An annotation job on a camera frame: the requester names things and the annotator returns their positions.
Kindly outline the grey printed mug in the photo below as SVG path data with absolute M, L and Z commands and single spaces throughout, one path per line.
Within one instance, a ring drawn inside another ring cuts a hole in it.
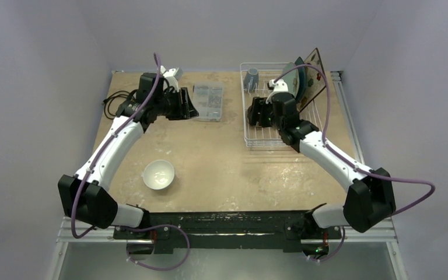
M 258 86 L 258 81 L 259 81 L 258 69 L 249 68 L 243 79 L 243 85 L 245 91 L 248 93 L 253 92 Z

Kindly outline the light green round plate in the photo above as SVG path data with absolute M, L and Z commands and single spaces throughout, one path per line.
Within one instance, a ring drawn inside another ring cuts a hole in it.
M 288 92 L 294 97 L 297 96 L 299 87 L 299 72 L 298 69 L 295 69 L 295 66 L 293 62 L 290 62 L 286 64 L 281 73 L 284 74 L 282 80 L 287 84 Z

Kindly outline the teal square plate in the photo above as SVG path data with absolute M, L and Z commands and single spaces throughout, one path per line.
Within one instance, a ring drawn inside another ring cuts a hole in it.
M 299 85 L 296 94 L 296 101 L 302 106 L 305 103 L 307 90 L 307 70 L 308 67 L 298 68 Z

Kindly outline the square floral plate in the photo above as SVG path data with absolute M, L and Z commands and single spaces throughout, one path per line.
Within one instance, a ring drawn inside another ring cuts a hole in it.
M 318 68 L 325 74 L 323 62 L 321 59 L 319 48 L 316 47 L 303 60 L 304 64 L 310 64 Z M 306 71 L 306 88 L 304 90 L 303 98 L 300 101 L 300 110 L 303 111 L 326 87 L 326 82 L 321 74 L 312 68 L 305 68 Z

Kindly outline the white bowl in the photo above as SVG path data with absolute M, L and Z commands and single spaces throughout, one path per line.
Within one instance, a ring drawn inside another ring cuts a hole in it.
M 164 190 L 174 181 L 175 169 L 166 160 L 155 160 L 145 167 L 142 178 L 144 184 L 151 190 Z

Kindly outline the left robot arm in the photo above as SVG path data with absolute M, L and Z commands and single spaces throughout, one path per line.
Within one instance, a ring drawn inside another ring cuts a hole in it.
M 159 116 L 170 121 L 198 116 L 188 89 L 178 84 L 178 68 L 161 75 L 143 73 L 139 88 L 119 105 L 111 127 L 89 160 L 74 175 L 63 175 L 58 182 L 62 207 L 67 217 L 105 229 L 128 227 L 137 239 L 151 230 L 148 211 L 120 204 L 109 194 L 109 186 L 131 147 Z

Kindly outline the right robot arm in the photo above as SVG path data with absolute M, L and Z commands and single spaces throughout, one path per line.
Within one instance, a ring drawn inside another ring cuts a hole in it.
M 275 128 L 283 143 L 315 161 L 346 191 L 344 204 L 322 204 L 307 212 L 304 229 L 309 236 L 319 237 L 332 226 L 364 233 L 395 213 L 393 186 L 385 179 L 389 173 L 360 164 L 330 145 L 317 126 L 300 117 L 290 93 L 277 93 L 270 103 L 254 97 L 246 119 L 252 126 Z

